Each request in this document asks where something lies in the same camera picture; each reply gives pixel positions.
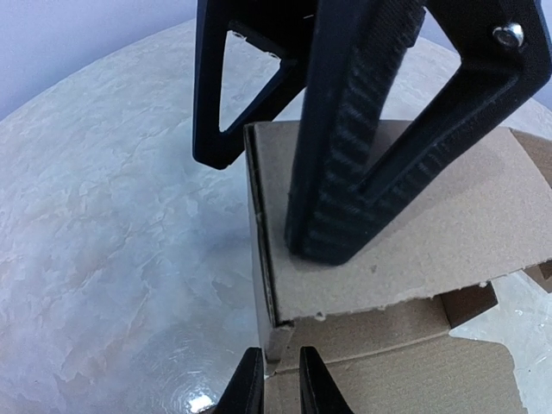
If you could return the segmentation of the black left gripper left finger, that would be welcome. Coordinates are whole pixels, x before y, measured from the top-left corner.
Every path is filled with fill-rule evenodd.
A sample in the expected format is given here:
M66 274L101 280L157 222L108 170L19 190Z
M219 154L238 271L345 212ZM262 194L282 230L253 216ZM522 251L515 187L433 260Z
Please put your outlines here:
M216 414L264 412L264 361L260 348L248 348L245 351L213 412Z

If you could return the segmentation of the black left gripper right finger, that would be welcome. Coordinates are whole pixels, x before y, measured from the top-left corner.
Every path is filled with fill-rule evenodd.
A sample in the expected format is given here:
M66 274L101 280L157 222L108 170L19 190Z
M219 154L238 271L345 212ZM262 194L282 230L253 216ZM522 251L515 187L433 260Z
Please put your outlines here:
M299 352L299 388L302 413L352 413L320 354L311 346Z

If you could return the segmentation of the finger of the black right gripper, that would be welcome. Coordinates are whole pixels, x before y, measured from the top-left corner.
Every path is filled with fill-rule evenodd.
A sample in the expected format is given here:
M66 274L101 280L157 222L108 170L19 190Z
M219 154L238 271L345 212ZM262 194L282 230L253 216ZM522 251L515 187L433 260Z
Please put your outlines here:
M198 2L192 155L215 169L244 151L243 128L271 122L305 88L316 1L210 0ZM223 59L228 32L279 58L279 70L225 130L219 128Z
M373 160L383 106L426 15L460 66ZM350 260L550 77L538 1L320 2L285 220L289 252Z

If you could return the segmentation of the brown cardboard box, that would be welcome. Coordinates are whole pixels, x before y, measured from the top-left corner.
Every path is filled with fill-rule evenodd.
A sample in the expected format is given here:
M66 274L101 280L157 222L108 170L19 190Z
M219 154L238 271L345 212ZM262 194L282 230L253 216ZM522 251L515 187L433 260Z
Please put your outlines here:
M494 279L550 260L550 141L495 129L327 267L284 242L297 138L296 122L245 132L265 412L300 412L306 346L355 413L523 412L507 348L449 332L495 305Z

